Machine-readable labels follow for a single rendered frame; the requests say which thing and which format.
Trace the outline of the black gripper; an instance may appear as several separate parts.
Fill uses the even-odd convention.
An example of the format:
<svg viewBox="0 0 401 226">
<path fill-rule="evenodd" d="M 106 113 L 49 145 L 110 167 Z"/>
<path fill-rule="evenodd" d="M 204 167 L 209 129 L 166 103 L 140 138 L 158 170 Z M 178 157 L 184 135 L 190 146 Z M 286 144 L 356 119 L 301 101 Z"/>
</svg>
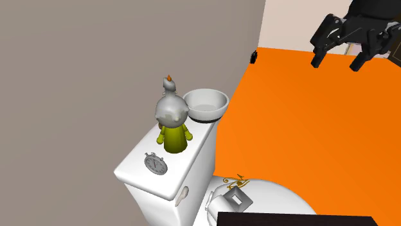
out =
<svg viewBox="0 0 401 226">
<path fill-rule="evenodd" d="M 352 71 L 358 71 L 366 61 L 371 60 L 375 55 L 388 52 L 391 44 L 400 35 L 401 27 L 399 30 L 391 28 L 388 32 L 383 31 L 380 34 L 377 34 L 376 30 L 369 30 L 367 39 L 362 38 L 360 33 L 351 36 L 348 34 L 349 37 L 343 37 L 344 22 L 350 19 L 353 21 L 354 17 L 362 17 L 364 19 L 356 21 L 362 28 L 378 28 L 375 23 L 386 21 L 390 24 L 395 22 L 399 15 L 401 15 L 401 0 L 353 0 L 343 19 L 334 14 L 328 14 L 310 39 L 315 54 L 311 65 L 318 68 L 327 52 L 344 42 L 363 43 L 362 51 L 350 64 Z"/>
</svg>

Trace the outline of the white bowl with black base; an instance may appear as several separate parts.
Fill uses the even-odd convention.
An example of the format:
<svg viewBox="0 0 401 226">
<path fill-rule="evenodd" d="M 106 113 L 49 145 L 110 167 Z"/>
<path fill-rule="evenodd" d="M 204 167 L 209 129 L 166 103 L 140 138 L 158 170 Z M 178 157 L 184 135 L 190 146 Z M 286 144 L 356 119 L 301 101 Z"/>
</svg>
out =
<svg viewBox="0 0 401 226">
<path fill-rule="evenodd" d="M 190 109 L 188 116 L 198 123 L 217 122 L 229 105 L 229 97 L 215 89 L 195 89 L 187 92 L 183 99 Z"/>
</svg>

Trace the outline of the grey-headed yellow-green candle figure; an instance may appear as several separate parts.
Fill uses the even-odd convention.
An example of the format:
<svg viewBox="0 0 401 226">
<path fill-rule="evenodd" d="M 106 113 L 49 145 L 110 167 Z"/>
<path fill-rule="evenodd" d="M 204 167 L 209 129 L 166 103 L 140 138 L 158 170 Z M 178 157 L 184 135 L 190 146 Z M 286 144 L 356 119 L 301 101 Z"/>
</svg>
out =
<svg viewBox="0 0 401 226">
<path fill-rule="evenodd" d="M 189 114 L 185 100 L 176 93 L 171 76 L 163 78 L 164 93 L 156 104 L 155 118 L 161 129 L 157 144 L 163 144 L 168 153 L 181 153 L 187 148 L 187 141 L 193 139 L 184 122 Z"/>
</svg>

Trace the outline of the white holder with square hole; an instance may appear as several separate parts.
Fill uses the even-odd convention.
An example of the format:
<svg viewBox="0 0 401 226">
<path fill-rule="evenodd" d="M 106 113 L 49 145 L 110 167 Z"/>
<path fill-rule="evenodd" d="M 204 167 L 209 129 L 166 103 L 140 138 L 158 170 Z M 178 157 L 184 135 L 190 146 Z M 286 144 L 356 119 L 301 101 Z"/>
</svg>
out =
<svg viewBox="0 0 401 226">
<path fill-rule="evenodd" d="M 205 210 L 217 220 L 219 212 L 242 213 L 253 204 L 253 201 L 238 187 L 231 188 L 223 195 L 213 196 L 211 192 Z"/>
</svg>

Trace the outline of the grey stopwatch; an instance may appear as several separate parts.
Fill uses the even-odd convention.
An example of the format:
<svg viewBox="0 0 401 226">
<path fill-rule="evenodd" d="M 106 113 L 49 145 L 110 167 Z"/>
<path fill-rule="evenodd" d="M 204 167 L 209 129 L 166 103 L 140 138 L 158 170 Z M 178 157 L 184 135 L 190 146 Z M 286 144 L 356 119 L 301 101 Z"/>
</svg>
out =
<svg viewBox="0 0 401 226">
<path fill-rule="evenodd" d="M 164 175 L 168 171 L 168 166 L 162 157 L 158 157 L 154 152 L 145 154 L 145 166 L 156 175 Z"/>
</svg>

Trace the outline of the white toilet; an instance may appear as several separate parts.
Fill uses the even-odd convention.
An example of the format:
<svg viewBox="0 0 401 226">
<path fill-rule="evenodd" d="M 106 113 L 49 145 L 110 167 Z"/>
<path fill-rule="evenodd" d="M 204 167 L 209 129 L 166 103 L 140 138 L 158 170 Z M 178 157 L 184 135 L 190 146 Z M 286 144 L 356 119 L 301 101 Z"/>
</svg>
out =
<svg viewBox="0 0 401 226">
<path fill-rule="evenodd" d="M 213 196 L 228 192 L 224 177 L 214 176 L 217 123 L 198 123 L 187 119 L 193 134 L 181 153 L 168 153 L 157 144 L 160 133 L 154 126 L 114 170 L 138 203 L 149 226 L 217 226 L 205 210 Z M 156 175 L 145 166 L 146 153 L 154 152 L 168 166 L 164 175 Z M 241 190 L 253 201 L 248 213 L 314 214 L 300 196 L 274 182 L 250 179 Z"/>
</svg>

